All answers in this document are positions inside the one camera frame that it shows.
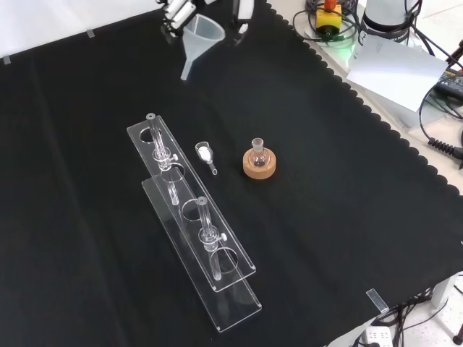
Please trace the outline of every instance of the white funnel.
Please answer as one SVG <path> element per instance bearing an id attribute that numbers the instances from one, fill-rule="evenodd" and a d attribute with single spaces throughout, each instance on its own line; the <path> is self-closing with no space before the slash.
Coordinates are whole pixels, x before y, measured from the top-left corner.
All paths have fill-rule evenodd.
<path id="1" fill-rule="evenodd" d="M 187 61 L 180 78 L 185 81 L 193 61 L 224 38 L 225 30 L 218 23 L 201 14 L 196 14 L 183 28 L 183 46 Z"/>

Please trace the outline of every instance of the white floor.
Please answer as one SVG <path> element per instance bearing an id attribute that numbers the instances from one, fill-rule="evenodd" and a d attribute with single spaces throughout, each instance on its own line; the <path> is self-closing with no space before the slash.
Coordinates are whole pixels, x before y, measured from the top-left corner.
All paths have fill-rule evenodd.
<path id="1" fill-rule="evenodd" d="M 463 0 L 423 0 L 417 27 L 452 53 L 463 40 Z M 444 55 L 434 50 L 436 56 Z"/>
<path id="2" fill-rule="evenodd" d="M 463 277 L 456 280 L 456 285 L 463 290 Z M 410 313 L 405 327 L 422 322 L 433 315 L 436 310 L 430 302 L 418 305 Z M 463 295 L 452 289 L 446 307 L 432 320 L 405 330 L 405 347 L 455 347 L 452 338 L 463 324 Z"/>

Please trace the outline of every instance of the test tube rack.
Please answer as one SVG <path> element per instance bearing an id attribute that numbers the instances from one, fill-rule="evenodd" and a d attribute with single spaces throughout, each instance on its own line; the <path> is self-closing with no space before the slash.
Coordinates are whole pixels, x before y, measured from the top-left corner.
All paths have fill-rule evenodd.
<path id="1" fill-rule="evenodd" d="M 142 183 L 220 333 L 262 309 L 255 266 L 160 116 L 127 129 L 151 177 Z"/>

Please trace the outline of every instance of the white paper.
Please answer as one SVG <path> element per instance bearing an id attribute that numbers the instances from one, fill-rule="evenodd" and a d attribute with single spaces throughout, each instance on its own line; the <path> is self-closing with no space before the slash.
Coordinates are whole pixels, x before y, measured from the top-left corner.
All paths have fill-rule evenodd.
<path id="1" fill-rule="evenodd" d="M 425 52 L 369 35 L 347 79 L 416 112 L 446 67 Z"/>

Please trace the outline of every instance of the table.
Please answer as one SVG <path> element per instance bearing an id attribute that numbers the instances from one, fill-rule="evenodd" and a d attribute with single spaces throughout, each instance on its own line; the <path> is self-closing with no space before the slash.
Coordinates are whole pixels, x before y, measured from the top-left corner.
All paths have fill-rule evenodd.
<path id="1" fill-rule="evenodd" d="M 227 6 L 206 15 L 225 25 Z M 165 44 L 159 13 L 0 69 L 5 346 L 322 346 L 377 314 L 367 290 L 393 306 L 460 269 L 457 192 L 264 1 L 256 14 L 247 40 L 217 46 L 186 85 L 182 47 Z M 148 172 L 125 129 L 152 111 L 257 268 L 263 311 L 223 335 L 140 185 Z M 279 159 L 264 182 L 239 164 L 256 136 Z M 195 161 L 201 140 L 216 178 Z M 439 233 L 427 242 L 416 230 Z"/>

